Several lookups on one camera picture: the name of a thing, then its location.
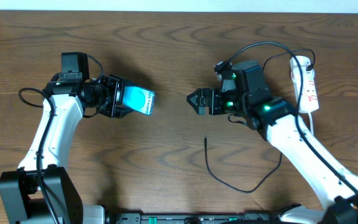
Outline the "blue screen smartphone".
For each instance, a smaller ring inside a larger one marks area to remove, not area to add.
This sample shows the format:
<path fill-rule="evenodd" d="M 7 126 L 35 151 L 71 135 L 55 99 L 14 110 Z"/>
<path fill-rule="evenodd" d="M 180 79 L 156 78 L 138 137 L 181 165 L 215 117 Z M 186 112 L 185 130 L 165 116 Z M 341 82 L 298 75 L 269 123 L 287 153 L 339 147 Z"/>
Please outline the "blue screen smartphone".
<path fill-rule="evenodd" d="M 122 104 L 144 115 L 151 115 L 155 93 L 139 86 L 127 86 L 124 89 Z"/>

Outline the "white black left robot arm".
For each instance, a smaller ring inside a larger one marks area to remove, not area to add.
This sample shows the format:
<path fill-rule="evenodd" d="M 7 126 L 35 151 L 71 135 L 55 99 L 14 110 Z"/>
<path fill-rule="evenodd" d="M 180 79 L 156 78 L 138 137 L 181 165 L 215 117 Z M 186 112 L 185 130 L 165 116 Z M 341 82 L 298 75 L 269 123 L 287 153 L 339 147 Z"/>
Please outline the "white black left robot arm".
<path fill-rule="evenodd" d="M 0 176 L 0 196 L 9 223 L 113 223 L 102 205 L 85 205 L 66 170 L 74 133 L 85 109 L 123 118 L 141 89 L 110 75 L 91 80 L 58 73 L 39 91 L 42 118 L 32 145 L 14 171 Z"/>

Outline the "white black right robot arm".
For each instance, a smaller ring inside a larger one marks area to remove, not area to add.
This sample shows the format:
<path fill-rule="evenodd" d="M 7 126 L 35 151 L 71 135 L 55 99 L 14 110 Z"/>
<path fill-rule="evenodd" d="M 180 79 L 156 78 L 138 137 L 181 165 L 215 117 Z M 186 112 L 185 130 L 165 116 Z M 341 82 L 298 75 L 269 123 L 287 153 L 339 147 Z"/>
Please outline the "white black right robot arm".
<path fill-rule="evenodd" d="M 221 62 L 215 72 L 221 88 L 199 88 L 186 97 L 199 114 L 234 114 L 277 148 L 317 195 L 322 210 L 302 206 L 275 217 L 275 223 L 358 223 L 358 176 L 347 170 L 311 134 L 291 104 L 273 97 L 255 60 Z"/>

